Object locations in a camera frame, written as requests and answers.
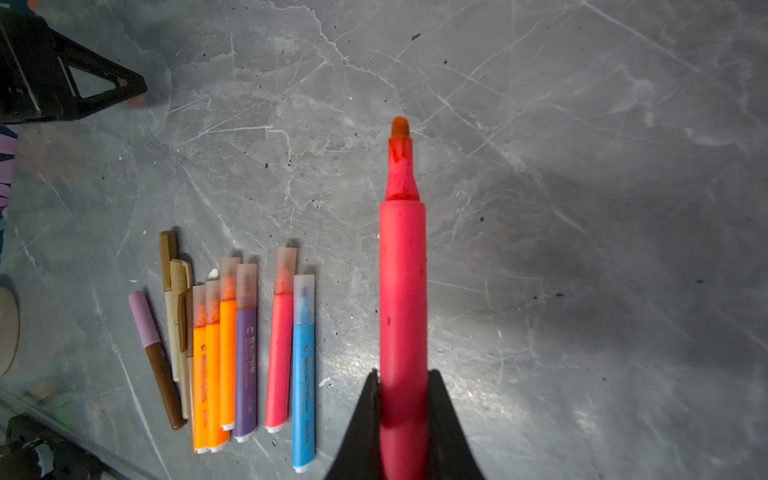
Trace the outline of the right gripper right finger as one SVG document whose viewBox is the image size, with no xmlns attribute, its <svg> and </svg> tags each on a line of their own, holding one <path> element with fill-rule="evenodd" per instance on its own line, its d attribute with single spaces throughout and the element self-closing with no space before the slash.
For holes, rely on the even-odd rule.
<svg viewBox="0 0 768 480">
<path fill-rule="evenodd" d="M 484 479 L 438 370 L 428 372 L 428 479 Z"/>
</svg>

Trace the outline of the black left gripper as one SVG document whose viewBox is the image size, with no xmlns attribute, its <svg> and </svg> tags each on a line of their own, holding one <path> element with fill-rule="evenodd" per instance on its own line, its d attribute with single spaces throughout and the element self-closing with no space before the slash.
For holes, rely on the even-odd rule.
<svg viewBox="0 0 768 480">
<path fill-rule="evenodd" d="M 84 96 L 75 71 L 112 88 Z M 142 75 L 53 32 L 38 16 L 1 9 L 3 124 L 88 117 L 146 92 Z"/>
</svg>

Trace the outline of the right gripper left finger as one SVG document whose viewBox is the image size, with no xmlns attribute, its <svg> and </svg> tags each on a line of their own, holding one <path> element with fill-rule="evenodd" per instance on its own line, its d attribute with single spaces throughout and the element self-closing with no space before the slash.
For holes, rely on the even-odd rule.
<svg viewBox="0 0 768 480">
<path fill-rule="evenodd" d="M 331 479 L 381 479 L 381 387 L 373 369 L 366 377 L 336 458 L 325 476 Z"/>
</svg>

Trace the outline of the blue highlighter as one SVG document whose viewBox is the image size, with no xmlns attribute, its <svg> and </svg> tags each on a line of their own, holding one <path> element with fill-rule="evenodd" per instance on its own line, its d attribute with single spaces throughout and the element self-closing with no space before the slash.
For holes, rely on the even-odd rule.
<svg viewBox="0 0 768 480">
<path fill-rule="evenodd" d="M 315 457 L 315 276 L 294 277 L 292 466 L 303 473 Z"/>
</svg>

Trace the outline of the pink highlighter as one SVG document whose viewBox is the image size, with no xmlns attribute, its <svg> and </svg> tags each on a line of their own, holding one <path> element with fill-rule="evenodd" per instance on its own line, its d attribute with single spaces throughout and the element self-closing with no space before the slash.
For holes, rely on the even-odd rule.
<svg viewBox="0 0 768 480">
<path fill-rule="evenodd" d="M 280 247 L 276 257 L 265 411 L 269 433 L 280 431 L 288 418 L 297 253 L 295 247 Z"/>
<path fill-rule="evenodd" d="M 428 451 L 426 208 L 408 120 L 392 122 L 380 207 L 380 450 L 387 479 L 424 479 Z"/>
</svg>

